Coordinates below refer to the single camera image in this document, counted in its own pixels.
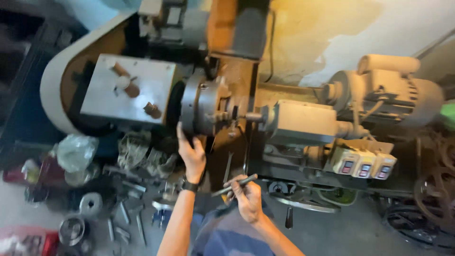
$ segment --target cloth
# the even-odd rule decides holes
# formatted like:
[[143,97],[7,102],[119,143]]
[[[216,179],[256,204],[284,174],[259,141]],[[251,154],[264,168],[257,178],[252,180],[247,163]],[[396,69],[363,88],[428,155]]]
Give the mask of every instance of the cloth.
[[[262,201],[263,212],[273,219],[272,212]],[[194,242],[192,256],[273,256],[261,235],[247,223],[235,200],[209,212],[202,221]]]

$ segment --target hand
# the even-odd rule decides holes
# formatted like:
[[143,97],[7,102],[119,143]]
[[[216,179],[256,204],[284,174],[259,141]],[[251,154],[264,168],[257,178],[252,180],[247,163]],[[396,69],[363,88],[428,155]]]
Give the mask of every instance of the hand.
[[201,141],[193,137],[194,148],[191,147],[182,131],[182,122],[177,124],[178,153],[185,162],[186,176],[190,183],[198,184],[205,169],[205,151]]
[[248,178],[248,176],[239,175],[226,182],[224,187],[228,187],[229,185],[232,186],[232,191],[228,193],[227,199],[232,201],[234,197],[237,197],[240,215],[248,223],[254,224],[264,214],[262,212],[261,187],[250,181],[242,188],[237,181],[246,178]]

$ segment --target wristwatch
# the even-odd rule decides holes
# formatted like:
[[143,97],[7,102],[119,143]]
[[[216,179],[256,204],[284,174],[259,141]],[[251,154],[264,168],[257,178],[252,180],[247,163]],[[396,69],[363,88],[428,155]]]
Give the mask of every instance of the wristwatch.
[[189,191],[193,191],[194,193],[196,193],[198,188],[199,188],[199,184],[191,183],[187,180],[186,176],[183,177],[182,190],[189,190]]

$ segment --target plastic bag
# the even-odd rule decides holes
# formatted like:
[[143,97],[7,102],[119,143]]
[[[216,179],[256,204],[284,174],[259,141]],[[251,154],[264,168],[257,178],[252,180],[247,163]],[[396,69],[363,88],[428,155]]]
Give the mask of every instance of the plastic bag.
[[58,164],[69,173],[84,171],[95,157],[97,138],[70,134],[58,144]]

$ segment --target black knob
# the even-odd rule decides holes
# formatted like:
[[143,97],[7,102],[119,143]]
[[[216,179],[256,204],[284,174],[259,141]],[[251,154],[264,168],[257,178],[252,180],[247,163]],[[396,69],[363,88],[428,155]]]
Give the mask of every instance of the black knob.
[[292,229],[292,227],[294,226],[292,213],[293,213],[293,210],[291,207],[289,207],[288,214],[286,215],[286,222],[284,223],[284,226],[287,229]]

